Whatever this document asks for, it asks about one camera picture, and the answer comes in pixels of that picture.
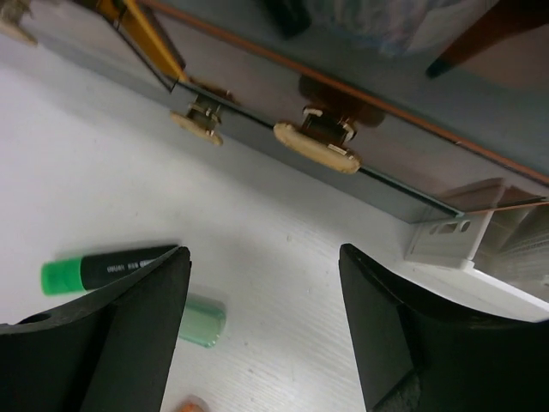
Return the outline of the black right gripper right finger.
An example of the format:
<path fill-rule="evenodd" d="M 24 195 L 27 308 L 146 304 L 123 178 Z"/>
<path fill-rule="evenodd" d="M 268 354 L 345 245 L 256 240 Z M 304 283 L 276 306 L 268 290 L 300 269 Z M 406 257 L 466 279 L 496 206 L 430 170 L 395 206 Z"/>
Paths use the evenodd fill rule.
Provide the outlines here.
<path fill-rule="evenodd" d="M 341 289 L 370 411 L 545 411 L 548 323 L 455 303 L 341 246 Z"/>

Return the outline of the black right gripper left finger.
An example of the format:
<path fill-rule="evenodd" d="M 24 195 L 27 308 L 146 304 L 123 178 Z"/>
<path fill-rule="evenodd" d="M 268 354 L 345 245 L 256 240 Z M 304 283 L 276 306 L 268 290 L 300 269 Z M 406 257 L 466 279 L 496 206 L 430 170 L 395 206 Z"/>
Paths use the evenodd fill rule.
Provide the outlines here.
<path fill-rule="evenodd" d="M 1 326 L 3 411 L 158 411 L 190 283 L 176 247 L 64 305 Z"/>

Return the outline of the green cap black highlighter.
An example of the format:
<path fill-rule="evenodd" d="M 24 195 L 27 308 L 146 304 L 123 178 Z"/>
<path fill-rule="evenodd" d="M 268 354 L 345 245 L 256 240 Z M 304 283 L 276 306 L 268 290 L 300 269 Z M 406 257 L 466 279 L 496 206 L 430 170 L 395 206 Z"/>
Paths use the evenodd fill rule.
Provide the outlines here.
<path fill-rule="evenodd" d="M 92 291 L 115 282 L 152 263 L 177 245 L 158 245 L 111 251 L 47 262 L 40 284 L 45 295 Z"/>

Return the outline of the amber drawer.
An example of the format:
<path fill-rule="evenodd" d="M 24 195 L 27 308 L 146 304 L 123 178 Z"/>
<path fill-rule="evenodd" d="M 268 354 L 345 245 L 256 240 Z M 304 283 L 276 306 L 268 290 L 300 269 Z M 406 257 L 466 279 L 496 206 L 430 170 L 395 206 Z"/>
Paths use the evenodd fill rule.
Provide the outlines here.
<path fill-rule="evenodd" d="M 122 1 L 32 1 L 22 26 L 58 53 L 170 93 L 178 74 Z"/>
<path fill-rule="evenodd" d="M 184 79 L 227 89 L 283 147 L 442 205 L 548 189 L 545 1 L 137 1 Z"/>

